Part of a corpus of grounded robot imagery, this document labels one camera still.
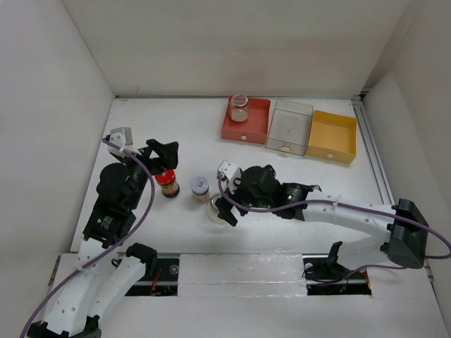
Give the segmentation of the silver rim glass jar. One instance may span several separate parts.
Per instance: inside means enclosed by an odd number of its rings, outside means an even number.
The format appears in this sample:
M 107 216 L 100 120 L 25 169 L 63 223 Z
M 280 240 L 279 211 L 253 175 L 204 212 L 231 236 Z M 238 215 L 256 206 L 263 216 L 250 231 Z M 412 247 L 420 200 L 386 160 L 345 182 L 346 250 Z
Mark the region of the silver rim glass jar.
M 216 201 L 221 198 L 220 194 L 214 194 L 208 202 L 207 207 L 207 215 L 208 217 L 219 225 L 227 225 L 227 222 L 221 218 L 219 218 L 219 209 L 216 206 Z

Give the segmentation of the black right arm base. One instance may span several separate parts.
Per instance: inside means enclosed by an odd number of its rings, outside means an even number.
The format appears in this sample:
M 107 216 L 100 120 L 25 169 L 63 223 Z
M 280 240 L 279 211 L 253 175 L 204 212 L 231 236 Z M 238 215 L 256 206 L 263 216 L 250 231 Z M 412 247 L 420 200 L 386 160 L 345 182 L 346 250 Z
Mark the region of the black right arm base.
M 302 277 L 306 281 L 308 296 L 371 296 L 369 277 L 364 270 L 347 277 L 350 271 L 335 263 L 328 263 L 326 257 L 303 259 Z

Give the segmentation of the red lid sauce jar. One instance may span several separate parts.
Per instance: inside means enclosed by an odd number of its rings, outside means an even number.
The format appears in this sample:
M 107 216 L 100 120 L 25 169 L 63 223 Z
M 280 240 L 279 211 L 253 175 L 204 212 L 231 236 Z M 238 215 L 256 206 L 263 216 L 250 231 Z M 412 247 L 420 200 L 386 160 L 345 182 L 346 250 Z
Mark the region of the red lid sauce jar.
M 176 181 L 174 170 L 167 170 L 161 174 L 155 175 L 154 178 L 160 186 L 162 194 L 166 198 L 172 199 L 179 194 L 180 187 Z

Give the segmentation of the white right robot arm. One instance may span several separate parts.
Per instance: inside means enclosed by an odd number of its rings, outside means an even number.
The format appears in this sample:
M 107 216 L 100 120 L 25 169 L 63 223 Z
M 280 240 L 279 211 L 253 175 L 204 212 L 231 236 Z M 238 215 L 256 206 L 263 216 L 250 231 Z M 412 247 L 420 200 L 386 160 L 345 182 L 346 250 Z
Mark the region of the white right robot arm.
M 236 208 L 241 216 L 271 213 L 286 220 L 327 223 L 364 233 L 363 239 L 332 245 L 326 269 L 333 277 L 384 261 L 409 269 L 424 265 L 428 225 L 410 200 L 401 199 L 394 206 L 359 205 L 315 185 L 281 183 L 271 165 L 242 170 L 223 161 L 217 179 L 221 193 L 215 203 L 218 218 L 231 226 L 237 225 L 232 212 Z

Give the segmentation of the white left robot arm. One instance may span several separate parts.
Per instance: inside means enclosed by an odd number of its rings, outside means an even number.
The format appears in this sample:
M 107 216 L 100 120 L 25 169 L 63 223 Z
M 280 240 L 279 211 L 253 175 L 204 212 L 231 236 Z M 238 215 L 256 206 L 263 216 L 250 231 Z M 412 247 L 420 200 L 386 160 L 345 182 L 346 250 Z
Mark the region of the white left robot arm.
M 157 251 L 144 244 L 129 246 L 118 266 L 111 262 L 151 210 L 146 207 L 140 219 L 133 213 L 144 188 L 154 198 L 154 176 L 177 168 L 179 144 L 148 139 L 135 149 L 118 136 L 102 140 L 116 162 L 100 173 L 75 267 L 38 305 L 21 337 L 100 337 L 105 319 L 134 283 L 157 274 Z

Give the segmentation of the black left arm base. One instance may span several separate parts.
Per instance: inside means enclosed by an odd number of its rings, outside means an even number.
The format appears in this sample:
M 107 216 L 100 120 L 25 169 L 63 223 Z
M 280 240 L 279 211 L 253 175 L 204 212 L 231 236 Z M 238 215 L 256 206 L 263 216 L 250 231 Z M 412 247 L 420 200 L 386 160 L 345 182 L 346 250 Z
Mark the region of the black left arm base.
M 142 277 L 131 286 L 125 295 L 177 296 L 179 265 L 179 256 L 163 256 L 158 258 L 154 274 Z

